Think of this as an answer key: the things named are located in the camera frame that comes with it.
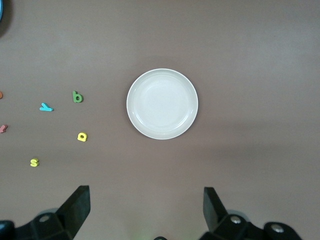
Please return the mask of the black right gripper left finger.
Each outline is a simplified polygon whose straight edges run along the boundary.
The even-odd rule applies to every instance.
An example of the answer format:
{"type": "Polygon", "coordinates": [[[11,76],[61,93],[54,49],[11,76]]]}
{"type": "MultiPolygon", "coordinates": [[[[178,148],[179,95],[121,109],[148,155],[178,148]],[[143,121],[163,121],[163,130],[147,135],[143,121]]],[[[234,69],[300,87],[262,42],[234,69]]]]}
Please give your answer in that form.
{"type": "Polygon", "coordinates": [[[2,240],[72,240],[91,211],[90,187],[79,186],[55,212],[38,215],[23,226],[0,221],[2,240]]]}

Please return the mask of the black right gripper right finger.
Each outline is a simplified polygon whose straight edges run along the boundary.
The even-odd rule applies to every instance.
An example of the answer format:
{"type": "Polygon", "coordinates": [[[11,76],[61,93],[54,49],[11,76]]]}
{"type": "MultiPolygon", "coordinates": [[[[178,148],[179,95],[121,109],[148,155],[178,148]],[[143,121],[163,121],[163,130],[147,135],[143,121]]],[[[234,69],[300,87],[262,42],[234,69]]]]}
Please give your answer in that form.
{"type": "Polygon", "coordinates": [[[259,228],[239,214],[229,214],[213,187],[203,190],[203,215],[208,227],[201,240],[300,240],[289,225],[267,222],[259,228]]]}

